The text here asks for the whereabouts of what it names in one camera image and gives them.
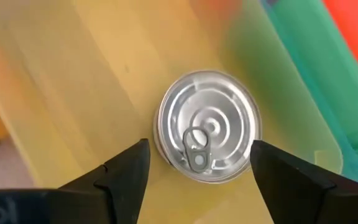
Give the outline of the teal plastic bin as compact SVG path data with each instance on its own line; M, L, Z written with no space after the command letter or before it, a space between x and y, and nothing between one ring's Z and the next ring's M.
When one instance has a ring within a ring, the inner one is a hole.
M326 101L324 95L319 90L317 84L312 79L310 73L307 69L302 65L300 62L297 53L292 50L290 41L286 37L283 29L280 27L280 23L278 22L276 16L274 15L270 5L269 0L260 0L267 15L270 19L273 27L278 34L280 40L284 44L285 48L287 49L293 63L295 64L296 69L298 70L303 82L305 83L308 91L310 92L314 102L316 103L321 115L323 116L325 122L329 126L330 131L332 132L336 142L338 143L342 158L343 158L343 167L342 167L342 174L350 179L358 181L358 155L355 150L350 145L346 134L341 129L338 120L336 119L335 115L331 111L328 102Z

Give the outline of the green plastic bottle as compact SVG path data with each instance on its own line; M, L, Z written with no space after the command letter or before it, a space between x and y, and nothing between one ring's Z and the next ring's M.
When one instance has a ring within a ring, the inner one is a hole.
M269 0L280 27L358 155L358 63L322 0Z

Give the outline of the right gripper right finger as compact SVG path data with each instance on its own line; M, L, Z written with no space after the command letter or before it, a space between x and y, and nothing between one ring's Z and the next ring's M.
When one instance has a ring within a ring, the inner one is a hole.
M250 163L274 224L358 224L358 182L261 140Z

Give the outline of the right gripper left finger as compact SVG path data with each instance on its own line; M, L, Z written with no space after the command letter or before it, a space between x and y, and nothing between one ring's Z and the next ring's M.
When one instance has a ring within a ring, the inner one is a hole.
M0 224L136 224L149 169L140 139L57 189L0 189Z

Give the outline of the yellow plastic bin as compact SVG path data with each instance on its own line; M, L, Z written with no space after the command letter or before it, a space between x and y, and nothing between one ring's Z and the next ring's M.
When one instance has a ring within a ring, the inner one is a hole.
M0 0L0 116L38 187L151 139L169 86L207 69L247 87L265 141L342 172L259 0Z

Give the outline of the tall tin can pink label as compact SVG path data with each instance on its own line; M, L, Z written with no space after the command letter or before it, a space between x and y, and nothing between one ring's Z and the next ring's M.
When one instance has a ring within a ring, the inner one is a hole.
M217 70L183 75L164 93L154 118L161 156L184 176L207 184L229 182L250 167L262 119L247 88Z

